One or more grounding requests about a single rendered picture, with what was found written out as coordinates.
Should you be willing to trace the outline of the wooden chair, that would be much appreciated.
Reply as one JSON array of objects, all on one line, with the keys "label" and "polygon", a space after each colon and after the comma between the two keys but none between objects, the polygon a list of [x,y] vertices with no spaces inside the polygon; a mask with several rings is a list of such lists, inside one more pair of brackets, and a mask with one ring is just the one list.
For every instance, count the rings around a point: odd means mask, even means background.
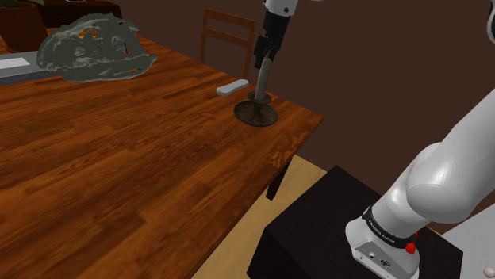
[{"label": "wooden chair", "polygon": [[[235,36],[216,29],[211,29],[208,26],[209,19],[222,21],[230,25],[235,25],[247,29],[249,31],[248,38],[241,38],[239,36]],[[256,28],[256,21],[252,19],[248,19],[246,17],[241,17],[230,13],[222,12],[219,10],[214,10],[208,7],[204,7],[202,14],[202,22],[201,22],[200,62],[205,63],[207,36],[218,40],[222,40],[224,42],[228,42],[230,44],[234,44],[246,50],[243,73],[242,73],[242,78],[246,79],[248,77],[248,72],[251,64],[255,28]]]}]

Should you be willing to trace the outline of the grey remote control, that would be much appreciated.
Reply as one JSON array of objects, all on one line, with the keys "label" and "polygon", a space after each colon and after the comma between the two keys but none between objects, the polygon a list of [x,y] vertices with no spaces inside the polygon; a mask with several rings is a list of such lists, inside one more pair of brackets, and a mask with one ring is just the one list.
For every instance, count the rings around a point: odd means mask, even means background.
[{"label": "grey remote control", "polygon": [[223,86],[218,86],[216,88],[216,92],[218,95],[228,96],[237,90],[245,88],[247,85],[248,85],[247,79],[238,79],[235,82],[231,82]]}]

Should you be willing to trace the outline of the dark bronze candlestick holder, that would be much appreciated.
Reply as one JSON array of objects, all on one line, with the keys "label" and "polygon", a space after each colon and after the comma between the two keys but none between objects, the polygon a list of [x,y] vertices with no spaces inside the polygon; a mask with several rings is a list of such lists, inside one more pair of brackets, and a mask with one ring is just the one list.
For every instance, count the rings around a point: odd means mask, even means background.
[{"label": "dark bronze candlestick holder", "polygon": [[271,96],[266,93],[267,81],[272,60],[265,57],[262,61],[255,91],[247,94],[247,100],[234,106],[235,117],[254,127],[266,127],[277,122],[278,112],[269,105]]}]

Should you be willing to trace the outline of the grey-green lumpy shell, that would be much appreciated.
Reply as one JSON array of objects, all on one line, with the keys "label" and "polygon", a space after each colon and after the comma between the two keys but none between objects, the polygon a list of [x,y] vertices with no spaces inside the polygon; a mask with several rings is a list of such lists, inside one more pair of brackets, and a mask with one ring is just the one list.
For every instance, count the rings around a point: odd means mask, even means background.
[{"label": "grey-green lumpy shell", "polygon": [[69,82],[131,79],[157,60],[141,46],[138,27],[112,13],[92,13],[62,25],[44,39],[36,63]]}]

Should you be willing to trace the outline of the wooden table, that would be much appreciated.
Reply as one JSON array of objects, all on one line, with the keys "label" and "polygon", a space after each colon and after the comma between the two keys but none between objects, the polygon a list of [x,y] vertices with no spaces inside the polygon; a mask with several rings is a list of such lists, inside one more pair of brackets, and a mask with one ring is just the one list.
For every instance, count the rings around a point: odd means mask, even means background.
[{"label": "wooden table", "polygon": [[191,279],[323,120],[246,125],[230,75],[142,43],[132,79],[0,86],[0,279]]}]

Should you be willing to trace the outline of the black robot stand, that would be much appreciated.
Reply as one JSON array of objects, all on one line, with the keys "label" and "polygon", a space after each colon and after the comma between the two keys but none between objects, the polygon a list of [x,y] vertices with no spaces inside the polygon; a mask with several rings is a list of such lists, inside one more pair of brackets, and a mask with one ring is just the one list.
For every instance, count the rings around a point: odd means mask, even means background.
[{"label": "black robot stand", "polygon": [[347,223],[379,194],[334,166],[269,223],[259,240],[250,279],[381,279],[351,255]]}]

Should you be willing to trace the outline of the dark brown plant pot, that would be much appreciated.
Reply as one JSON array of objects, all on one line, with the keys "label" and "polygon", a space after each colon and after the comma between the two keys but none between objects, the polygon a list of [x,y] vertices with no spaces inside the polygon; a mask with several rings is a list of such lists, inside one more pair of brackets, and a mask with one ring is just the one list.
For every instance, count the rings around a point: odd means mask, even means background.
[{"label": "dark brown plant pot", "polygon": [[44,0],[0,0],[0,37],[8,52],[37,51],[48,36],[38,4]]}]

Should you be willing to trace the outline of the grey flat tray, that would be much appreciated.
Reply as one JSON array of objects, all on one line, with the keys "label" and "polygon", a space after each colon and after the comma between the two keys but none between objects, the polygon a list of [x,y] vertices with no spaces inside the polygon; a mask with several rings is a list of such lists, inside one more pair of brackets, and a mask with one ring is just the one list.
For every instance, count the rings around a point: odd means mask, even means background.
[{"label": "grey flat tray", "polygon": [[46,71],[36,63],[37,52],[18,52],[0,55],[0,86],[49,78],[61,71]]}]

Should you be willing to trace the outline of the white cabinet with knob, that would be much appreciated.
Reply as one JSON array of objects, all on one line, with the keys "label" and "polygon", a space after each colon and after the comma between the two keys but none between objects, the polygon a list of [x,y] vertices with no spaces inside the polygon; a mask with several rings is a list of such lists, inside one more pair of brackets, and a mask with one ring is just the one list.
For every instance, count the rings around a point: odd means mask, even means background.
[{"label": "white cabinet with knob", "polygon": [[460,279],[495,279],[495,204],[442,237],[463,251]]}]

